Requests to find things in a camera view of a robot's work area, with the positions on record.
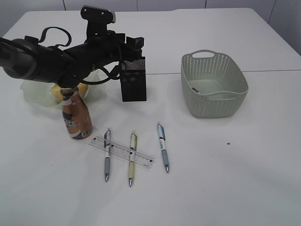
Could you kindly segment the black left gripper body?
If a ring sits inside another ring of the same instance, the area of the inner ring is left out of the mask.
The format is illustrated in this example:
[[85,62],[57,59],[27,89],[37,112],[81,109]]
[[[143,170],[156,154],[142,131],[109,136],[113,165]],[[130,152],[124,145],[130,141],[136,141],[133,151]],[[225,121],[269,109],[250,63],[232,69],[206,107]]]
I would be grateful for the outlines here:
[[78,78],[85,78],[96,69],[109,78],[118,78],[126,53],[126,35],[109,30],[107,36],[86,39],[83,44],[68,48],[72,57],[68,67]]

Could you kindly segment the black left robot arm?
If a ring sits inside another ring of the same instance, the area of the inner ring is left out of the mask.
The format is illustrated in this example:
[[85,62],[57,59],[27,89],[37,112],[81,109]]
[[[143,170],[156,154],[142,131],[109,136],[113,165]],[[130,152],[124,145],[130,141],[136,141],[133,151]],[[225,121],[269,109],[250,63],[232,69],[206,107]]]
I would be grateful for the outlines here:
[[96,69],[104,69],[118,62],[112,72],[105,71],[107,79],[117,80],[126,61],[142,58],[144,38],[131,38],[123,33],[107,31],[95,34],[83,44],[61,50],[58,45],[45,47],[39,40],[26,36],[24,39],[0,40],[0,65],[14,79],[55,83],[61,88],[74,88]]

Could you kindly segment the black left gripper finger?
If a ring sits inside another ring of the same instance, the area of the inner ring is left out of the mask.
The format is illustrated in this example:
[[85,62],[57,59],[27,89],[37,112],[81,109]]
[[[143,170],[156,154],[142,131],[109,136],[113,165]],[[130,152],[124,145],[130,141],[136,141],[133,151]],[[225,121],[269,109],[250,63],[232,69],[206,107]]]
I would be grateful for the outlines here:
[[138,56],[142,56],[142,48],[144,47],[144,38],[143,37],[137,37],[137,38],[131,38],[126,37],[126,48],[130,50],[131,52],[135,53]]

